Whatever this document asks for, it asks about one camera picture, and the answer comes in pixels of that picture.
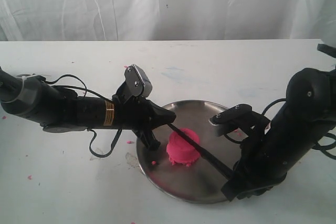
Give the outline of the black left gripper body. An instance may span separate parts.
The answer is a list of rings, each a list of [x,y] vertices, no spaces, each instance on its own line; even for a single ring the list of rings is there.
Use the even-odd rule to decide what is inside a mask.
[[[113,95],[116,104],[116,119],[125,130],[131,130],[147,150],[157,150],[160,142],[149,124],[149,100],[131,95],[126,82]]]

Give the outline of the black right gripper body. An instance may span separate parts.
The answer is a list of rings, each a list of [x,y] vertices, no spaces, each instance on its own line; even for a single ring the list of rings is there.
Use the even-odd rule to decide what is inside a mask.
[[[257,164],[255,155],[263,143],[265,128],[270,120],[256,112],[252,112],[249,121],[251,127],[242,126],[247,137],[240,143],[241,157],[233,168],[233,176],[221,188],[227,200],[244,199],[251,196],[260,196],[274,186],[282,183],[286,174],[280,177],[267,175],[262,164]]]

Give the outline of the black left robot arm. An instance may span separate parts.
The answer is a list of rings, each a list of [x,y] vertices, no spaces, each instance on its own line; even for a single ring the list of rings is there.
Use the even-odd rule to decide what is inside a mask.
[[[49,133],[116,130],[111,149],[123,130],[131,130],[148,150],[156,151],[160,142],[153,130],[173,123],[176,115],[148,100],[152,85],[140,67],[126,67],[124,77],[108,99],[86,86],[81,90],[91,97],[79,96],[78,87],[60,86],[40,75],[14,77],[1,71],[1,106],[9,114],[39,123]]]

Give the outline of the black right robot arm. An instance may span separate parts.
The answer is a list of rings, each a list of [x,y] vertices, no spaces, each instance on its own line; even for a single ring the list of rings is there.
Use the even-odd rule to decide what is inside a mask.
[[[240,104],[215,116],[222,133],[241,129],[241,157],[221,191],[228,200],[259,196],[335,128],[335,71],[304,68],[290,79],[283,106],[272,120]]]

